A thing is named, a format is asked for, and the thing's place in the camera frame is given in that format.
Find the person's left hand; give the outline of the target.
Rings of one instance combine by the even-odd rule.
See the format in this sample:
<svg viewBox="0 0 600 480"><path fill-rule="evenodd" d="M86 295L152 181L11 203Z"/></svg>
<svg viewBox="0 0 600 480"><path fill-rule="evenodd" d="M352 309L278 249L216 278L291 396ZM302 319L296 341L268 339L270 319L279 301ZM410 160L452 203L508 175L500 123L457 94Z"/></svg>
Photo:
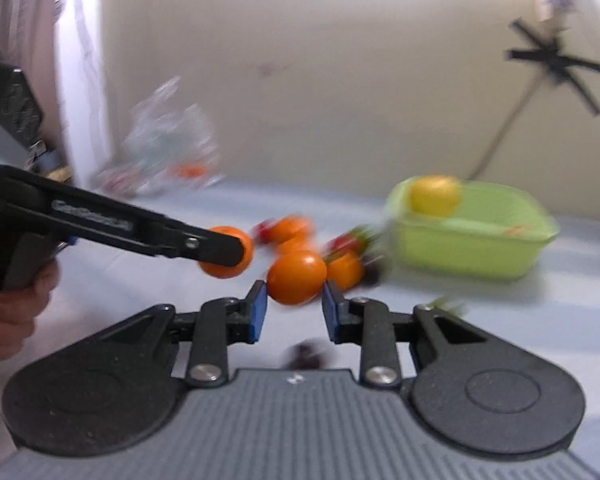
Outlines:
<svg viewBox="0 0 600 480"><path fill-rule="evenodd" d="M0 292L0 361L15 356L35 331L36 318L45 310L59 282L59 266L50 260L23 289Z"/></svg>

